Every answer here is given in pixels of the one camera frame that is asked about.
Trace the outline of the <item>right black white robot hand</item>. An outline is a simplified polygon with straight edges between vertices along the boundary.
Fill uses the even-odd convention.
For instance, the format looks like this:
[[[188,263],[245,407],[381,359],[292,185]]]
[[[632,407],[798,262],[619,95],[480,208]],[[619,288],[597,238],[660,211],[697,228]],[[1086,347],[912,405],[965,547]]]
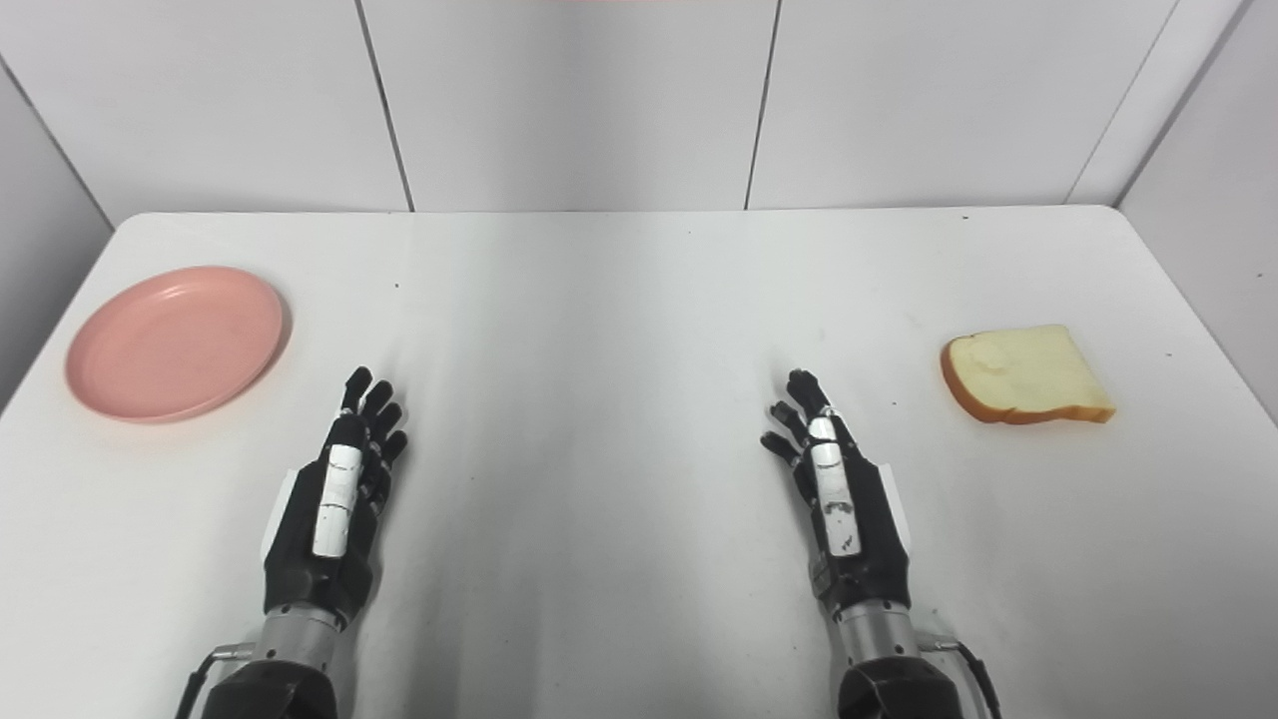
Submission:
[[[790,435],[767,430],[760,444],[789,467],[812,518],[817,599],[828,610],[912,607],[907,533],[884,467],[863,455],[815,374],[795,368],[786,391],[790,400],[771,405],[771,416]]]

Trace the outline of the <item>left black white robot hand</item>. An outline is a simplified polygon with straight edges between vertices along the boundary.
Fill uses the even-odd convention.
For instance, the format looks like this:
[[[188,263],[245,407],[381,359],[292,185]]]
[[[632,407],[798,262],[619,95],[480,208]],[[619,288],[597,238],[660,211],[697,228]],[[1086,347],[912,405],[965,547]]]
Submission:
[[[282,483],[262,559],[265,610],[327,610],[341,630],[364,610],[374,585],[371,548],[409,442],[394,392],[357,367],[320,453]]]

